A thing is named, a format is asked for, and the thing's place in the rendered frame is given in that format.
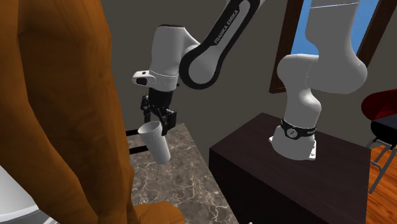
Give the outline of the white ribbed cup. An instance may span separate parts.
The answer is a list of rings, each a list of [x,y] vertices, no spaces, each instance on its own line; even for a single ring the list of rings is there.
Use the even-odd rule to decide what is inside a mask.
[[[157,164],[166,164],[171,159],[166,138],[162,135],[162,124],[159,121],[145,123],[137,132]]]

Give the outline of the white round object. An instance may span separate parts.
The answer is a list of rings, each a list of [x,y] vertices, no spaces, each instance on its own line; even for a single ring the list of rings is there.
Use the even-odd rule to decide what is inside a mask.
[[[0,166],[0,224],[60,224]]]

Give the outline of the red and black chair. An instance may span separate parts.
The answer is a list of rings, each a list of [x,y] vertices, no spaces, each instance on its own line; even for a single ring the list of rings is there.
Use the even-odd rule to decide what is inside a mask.
[[[370,128],[374,134],[368,144],[383,144],[384,149],[371,164],[379,168],[379,175],[369,190],[372,194],[387,168],[397,154],[397,88],[376,92],[367,96],[361,104],[362,113],[371,120]]]

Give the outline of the dark robot stand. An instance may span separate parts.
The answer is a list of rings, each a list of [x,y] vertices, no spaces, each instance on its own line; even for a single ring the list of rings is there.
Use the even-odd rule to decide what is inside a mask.
[[[274,151],[280,120],[260,113],[209,150],[209,168],[240,224],[365,224],[371,151],[318,132],[313,161]]]

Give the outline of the window with dark brown frame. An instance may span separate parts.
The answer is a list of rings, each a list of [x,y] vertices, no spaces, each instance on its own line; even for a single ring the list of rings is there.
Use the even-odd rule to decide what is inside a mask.
[[[359,6],[352,19],[351,43],[358,58],[368,66],[397,8],[397,0],[347,0],[358,2]],[[316,47],[305,37],[305,28],[313,0],[287,0],[281,36],[270,80],[269,92],[277,94],[285,91],[277,76],[277,65],[291,53],[317,54]]]

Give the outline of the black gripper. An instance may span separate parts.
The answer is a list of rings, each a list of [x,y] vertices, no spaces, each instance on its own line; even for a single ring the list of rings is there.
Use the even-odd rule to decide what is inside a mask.
[[[151,121],[153,106],[157,109],[155,114],[162,124],[162,135],[165,136],[168,131],[176,126],[177,112],[170,110],[173,91],[162,92],[154,88],[149,88],[149,94],[142,97],[140,109],[143,111],[144,123]]]

